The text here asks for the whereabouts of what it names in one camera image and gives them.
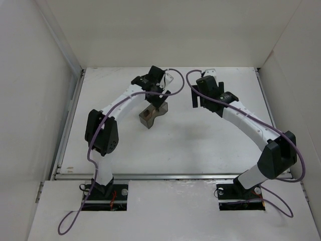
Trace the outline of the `natural long wood block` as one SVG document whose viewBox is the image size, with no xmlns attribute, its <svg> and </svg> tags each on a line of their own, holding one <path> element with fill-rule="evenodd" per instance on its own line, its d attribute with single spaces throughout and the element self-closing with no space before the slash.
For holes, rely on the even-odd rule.
<svg viewBox="0 0 321 241">
<path fill-rule="evenodd" d="M 144 113 L 147 113 L 147 114 L 148 114 L 148 117 L 147 117 L 146 119 L 149 119 L 149 118 L 151 118 L 151 117 L 153 116 L 154 109 L 153 109 L 153 108 L 152 108 L 152 109 L 146 109 L 146 110 L 144 111 Z"/>
</svg>

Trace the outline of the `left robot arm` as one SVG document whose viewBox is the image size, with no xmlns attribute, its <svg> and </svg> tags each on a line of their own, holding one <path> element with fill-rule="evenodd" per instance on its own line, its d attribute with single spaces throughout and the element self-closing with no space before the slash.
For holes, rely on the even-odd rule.
<svg viewBox="0 0 321 241">
<path fill-rule="evenodd" d="M 143 101 L 159 109 L 171 94 L 166 86 L 173 81 L 166 71 L 152 66 L 149 72 L 131 81 L 127 90 L 113 103 L 88 114 L 85 141 L 88 143 L 87 160 L 95 166 L 92 191 L 107 197 L 112 192 L 113 175 L 110 164 L 103 161 L 119 142 L 118 125 L 121 120 Z"/>
</svg>

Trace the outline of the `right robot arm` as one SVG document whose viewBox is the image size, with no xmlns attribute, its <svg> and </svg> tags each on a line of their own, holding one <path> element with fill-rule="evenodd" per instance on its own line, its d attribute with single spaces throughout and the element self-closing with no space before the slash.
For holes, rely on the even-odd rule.
<svg viewBox="0 0 321 241">
<path fill-rule="evenodd" d="M 257 163 L 233 180 L 232 187 L 238 196 L 246 194 L 266 180 L 276 179 L 296 164 L 295 135 L 290 131 L 278 133 L 265 126 L 237 96 L 224 90 L 224 83 L 217 82 L 214 74 L 205 72 L 197 79 L 193 85 L 192 104 L 194 108 L 206 108 L 235 125 L 261 151 Z"/>
</svg>

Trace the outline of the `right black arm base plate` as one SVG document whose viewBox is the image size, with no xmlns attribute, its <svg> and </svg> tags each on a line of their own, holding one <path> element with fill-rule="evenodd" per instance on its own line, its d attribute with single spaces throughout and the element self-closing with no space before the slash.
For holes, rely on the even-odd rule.
<svg viewBox="0 0 321 241">
<path fill-rule="evenodd" d="M 219 183 L 216 186 L 220 211 L 265 211 L 259 185 L 250 189 L 243 189 L 234 183 Z"/>
</svg>

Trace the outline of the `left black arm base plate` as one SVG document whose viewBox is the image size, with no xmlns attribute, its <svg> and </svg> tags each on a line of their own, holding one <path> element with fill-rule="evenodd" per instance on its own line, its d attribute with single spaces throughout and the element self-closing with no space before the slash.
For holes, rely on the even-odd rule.
<svg viewBox="0 0 321 241">
<path fill-rule="evenodd" d="M 82 211 L 127 211 L 128 184 L 108 185 L 102 193 L 93 188 Z"/>
</svg>

